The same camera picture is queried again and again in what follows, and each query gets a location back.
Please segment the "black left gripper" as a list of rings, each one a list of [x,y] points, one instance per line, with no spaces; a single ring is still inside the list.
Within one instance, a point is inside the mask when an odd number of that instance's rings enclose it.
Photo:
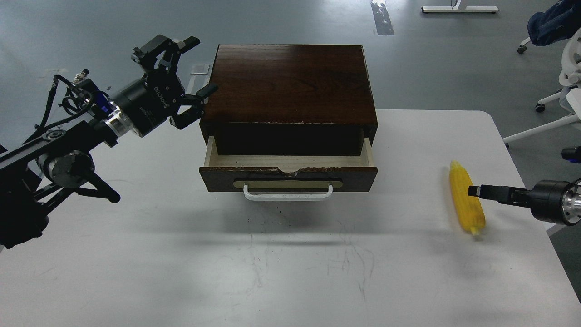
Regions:
[[[195,94],[185,94],[177,76],[181,55],[200,43],[194,36],[175,40],[156,35],[133,49],[131,58],[139,64],[143,76],[115,93],[111,100],[129,119],[136,135],[145,137],[168,117],[172,126],[182,130],[205,115],[206,100],[218,91],[218,85],[207,84]],[[189,107],[177,113],[181,105]]]

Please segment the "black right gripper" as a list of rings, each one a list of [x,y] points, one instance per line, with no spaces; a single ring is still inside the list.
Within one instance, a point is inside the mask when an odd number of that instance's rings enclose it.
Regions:
[[[542,180],[532,189],[481,185],[469,186],[468,195],[480,199],[491,199],[499,203],[517,203],[529,208],[539,221],[556,225],[574,226],[581,219],[580,180],[574,182]]]

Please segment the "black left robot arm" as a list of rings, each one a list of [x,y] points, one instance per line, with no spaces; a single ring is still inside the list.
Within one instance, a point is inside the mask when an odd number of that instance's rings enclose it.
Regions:
[[[182,54],[200,44],[197,37],[173,40],[156,35],[133,50],[143,76],[113,96],[88,78],[54,75],[45,113],[17,149],[1,151],[0,240],[12,248],[42,235],[49,214],[72,194],[118,203],[120,194],[95,172],[90,151],[113,147],[128,132],[145,137],[166,120],[184,129],[205,115],[213,83],[187,94],[177,76]]]

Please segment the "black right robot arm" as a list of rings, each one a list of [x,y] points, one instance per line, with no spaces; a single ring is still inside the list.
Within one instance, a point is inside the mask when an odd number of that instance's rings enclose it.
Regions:
[[[574,226],[581,219],[580,180],[541,180],[531,189],[509,186],[468,186],[467,195],[510,206],[528,208],[542,222]]]

